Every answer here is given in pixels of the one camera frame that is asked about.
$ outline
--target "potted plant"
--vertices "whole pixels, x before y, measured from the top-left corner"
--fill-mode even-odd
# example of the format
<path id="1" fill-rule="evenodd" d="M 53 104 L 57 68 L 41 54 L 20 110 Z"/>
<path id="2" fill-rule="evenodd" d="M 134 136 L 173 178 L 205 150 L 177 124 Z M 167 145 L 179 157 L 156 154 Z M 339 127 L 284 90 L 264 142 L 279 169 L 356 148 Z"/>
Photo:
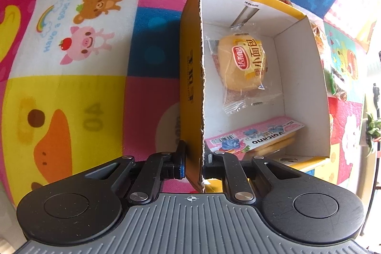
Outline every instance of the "potted plant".
<path id="1" fill-rule="evenodd" d="M 366 119 L 366 143 L 369 148 L 369 154 L 372 154 L 376 150 L 373 149 L 372 142 L 381 142 L 381 119 L 374 119 L 372 114 L 367 113 Z"/>

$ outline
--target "cardboard box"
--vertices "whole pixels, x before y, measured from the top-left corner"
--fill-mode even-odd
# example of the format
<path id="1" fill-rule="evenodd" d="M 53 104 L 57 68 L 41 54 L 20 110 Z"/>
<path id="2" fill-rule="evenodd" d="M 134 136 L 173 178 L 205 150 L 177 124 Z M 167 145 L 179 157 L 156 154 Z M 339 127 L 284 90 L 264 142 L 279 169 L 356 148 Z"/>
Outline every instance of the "cardboard box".
<path id="1" fill-rule="evenodd" d="M 221 37 L 245 7 L 259 9 L 245 30 L 254 31 L 262 41 L 268 62 L 265 79 L 280 85 L 283 95 L 228 115 L 222 109 L 223 85 L 204 39 Z M 180 23 L 180 138 L 189 148 L 189 181 L 203 187 L 204 138 L 276 116 L 289 116 L 305 125 L 281 155 L 296 159 L 288 164 L 307 171 L 325 162 L 330 155 L 328 99 L 308 18 L 278 0 L 187 0 Z"/>

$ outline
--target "gray ribbed plate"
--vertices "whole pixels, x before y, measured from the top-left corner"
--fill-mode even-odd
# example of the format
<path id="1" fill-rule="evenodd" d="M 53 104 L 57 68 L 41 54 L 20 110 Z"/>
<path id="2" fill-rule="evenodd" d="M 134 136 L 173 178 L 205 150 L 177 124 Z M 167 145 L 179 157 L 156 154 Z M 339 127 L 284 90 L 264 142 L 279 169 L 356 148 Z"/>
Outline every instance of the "gray ribbed plate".
<path id="1" fill-rule="evenodd" d="M 28 241 L 17 254 L 366 254 L 354 241 L 305 246 L 275 234 L 256 209 L 228 201 L 223 194 L 160 194 L 132 207 L 117 228 L 77 246 Z"/>

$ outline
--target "red logo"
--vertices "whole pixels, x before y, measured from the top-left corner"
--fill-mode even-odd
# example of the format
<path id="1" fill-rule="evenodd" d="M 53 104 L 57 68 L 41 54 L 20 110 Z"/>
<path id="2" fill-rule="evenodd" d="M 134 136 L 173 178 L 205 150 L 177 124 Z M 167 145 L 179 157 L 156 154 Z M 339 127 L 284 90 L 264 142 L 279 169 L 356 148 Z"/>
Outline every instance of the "red logo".
<path id="1" fill-rule="evenodd" d="M 234 62 L 240 70 L 249 68 L 249 57 L 244 48 L 236 45 L 232 48 Z"/>

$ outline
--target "cartoon rainbow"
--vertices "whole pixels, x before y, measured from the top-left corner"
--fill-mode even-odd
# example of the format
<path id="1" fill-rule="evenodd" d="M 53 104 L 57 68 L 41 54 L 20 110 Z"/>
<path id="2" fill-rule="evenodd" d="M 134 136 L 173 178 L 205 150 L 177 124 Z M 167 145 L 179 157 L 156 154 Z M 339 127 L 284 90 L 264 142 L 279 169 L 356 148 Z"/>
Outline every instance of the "cartoon rainbow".
<path id="1" fill-rule="evenodd" d="M 45 10 L 45 12 L 41 15 L 41 17 L 39 18 L 39 21 L 37 22 L 37 26 L 36 26 L 36 30 L 40 33 L 42 32 L 42 29 L 43 27 L 45 26 L 45 18 L 47 17 L 47 15 L 53 10 L 54 8 L 54 5 L 50 6 L 49 8 L 47 8 L 47 10 Z"/>

